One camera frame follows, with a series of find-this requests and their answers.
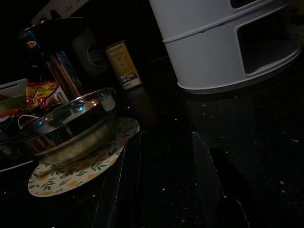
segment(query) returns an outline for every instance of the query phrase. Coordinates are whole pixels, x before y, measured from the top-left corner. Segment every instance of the tin can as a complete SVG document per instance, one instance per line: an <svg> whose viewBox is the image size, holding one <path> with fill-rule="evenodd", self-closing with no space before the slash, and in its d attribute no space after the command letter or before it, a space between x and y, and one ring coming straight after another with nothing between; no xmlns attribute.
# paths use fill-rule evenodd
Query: tin can
<svg viewBox="0 0 304 228"><path fill-rule="evenodd" d="M124 90L142 84L125 41L115 43L105 50L113 70Z"/></svg>

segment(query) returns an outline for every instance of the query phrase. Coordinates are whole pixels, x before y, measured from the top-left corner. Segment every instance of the floral plate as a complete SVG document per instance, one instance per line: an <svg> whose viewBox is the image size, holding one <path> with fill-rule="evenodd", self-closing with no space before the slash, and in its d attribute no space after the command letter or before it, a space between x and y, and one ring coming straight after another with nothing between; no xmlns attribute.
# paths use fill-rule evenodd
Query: floral plate
<svg viewBox="0 0 304 228"><path fill-rule="evenodd" d="M119 118L116 133L89 157L61 166L39 164L29 179L29 192L37 197L49 197L87 183L114 164L127 140L138 131L135 119Z"/></svg>

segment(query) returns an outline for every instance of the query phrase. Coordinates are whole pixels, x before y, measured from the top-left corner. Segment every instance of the metal bowl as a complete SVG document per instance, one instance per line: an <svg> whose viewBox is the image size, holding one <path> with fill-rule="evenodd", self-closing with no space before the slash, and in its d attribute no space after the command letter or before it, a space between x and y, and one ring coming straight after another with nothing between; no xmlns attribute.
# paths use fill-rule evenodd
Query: metal bowl
<svg viewBox="0 0 304 228"><path fill-rule="evenodd" d="M20 153L43 164L64 164L103 145L116 128L115 92L101 89L51 111L18 135Z"/></svg>

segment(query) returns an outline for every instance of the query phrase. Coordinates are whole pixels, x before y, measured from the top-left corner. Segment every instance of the kitchen counter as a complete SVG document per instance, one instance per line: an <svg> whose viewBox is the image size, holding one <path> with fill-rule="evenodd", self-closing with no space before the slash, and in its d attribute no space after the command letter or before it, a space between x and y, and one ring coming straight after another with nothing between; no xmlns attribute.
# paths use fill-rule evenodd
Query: kitchen counter
<svg viewBox="0 0 304 228"><path fill-rule="evenodd" d="M219 95L182 91L168 59L141 70L144 86L124 93L120 110L121 115L137 119L145 131L140 227L207 227L195 170L193 131L205 136L208 147L225 152L249 185L269 227L304 227L303 60L302 55L288 70L267 81ZM54 197L54 201L52 197L29 198L27 179L35 166L21 168L22 175L17 170L0 174L2 181L10 183L2 185L4 194L23 188L23 195L11 201L15 207L38 211L47 203L52 205L45 211L49 217L56 203L74 208L70 212L58 208L64 216L97 204L94 197L101 188L102 176ZM65 227L89 227L94 210L82 216L86 218L82 224L59 220ZM48 225L60 227L53 223L41 227Z"/></svg>

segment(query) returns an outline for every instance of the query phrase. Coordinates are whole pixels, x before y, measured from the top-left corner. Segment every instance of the plate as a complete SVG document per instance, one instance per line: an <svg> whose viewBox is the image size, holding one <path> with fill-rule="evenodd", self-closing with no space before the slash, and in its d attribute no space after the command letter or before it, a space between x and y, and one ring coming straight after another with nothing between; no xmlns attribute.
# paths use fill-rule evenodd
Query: plate
<svg viewBox="0 0 304 228"><path fill-rule="evenodd" d="M111 139L89 157L61 166L39 164L29 179L29 192L33 196L49 197L89 182L114 164L127 140L138 131L135 119L119 118Z"/></svg>

